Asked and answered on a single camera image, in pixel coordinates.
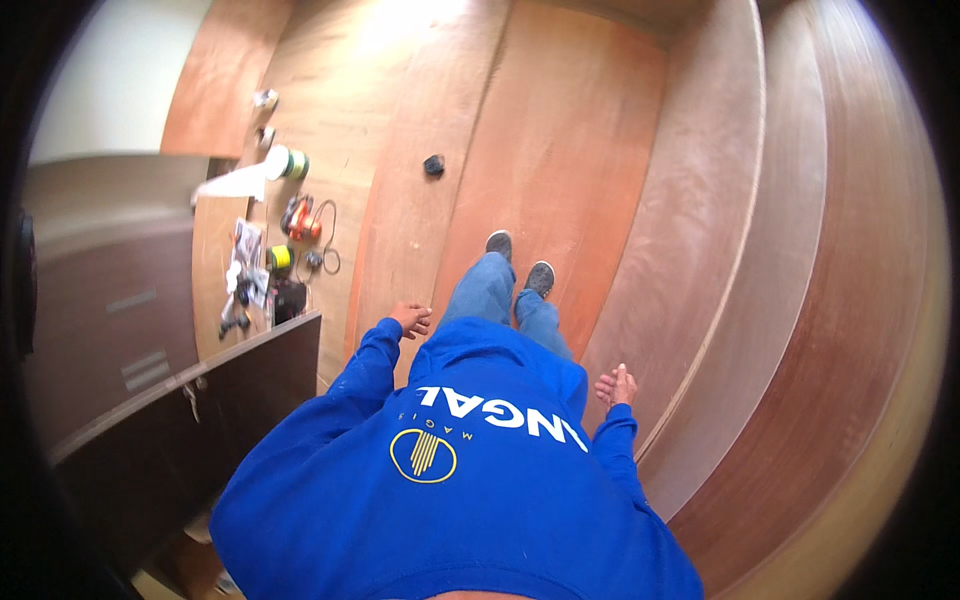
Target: person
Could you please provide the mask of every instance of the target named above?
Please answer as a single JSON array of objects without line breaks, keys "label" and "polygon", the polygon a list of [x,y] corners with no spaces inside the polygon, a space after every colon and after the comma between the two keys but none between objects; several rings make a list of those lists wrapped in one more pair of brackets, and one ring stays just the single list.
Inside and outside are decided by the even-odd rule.
[{"label": "person", "polygon": [[513,330],[511,256],[492,234],[407,387],[398,343],[431,310],[401,302],[244,459],[210,533],[246,597],[703,596],[636,478],[633,378],[620,365],[596,382],[609,412],[590,440],[587,373],[545,301],[553,268],[530,271]]}]

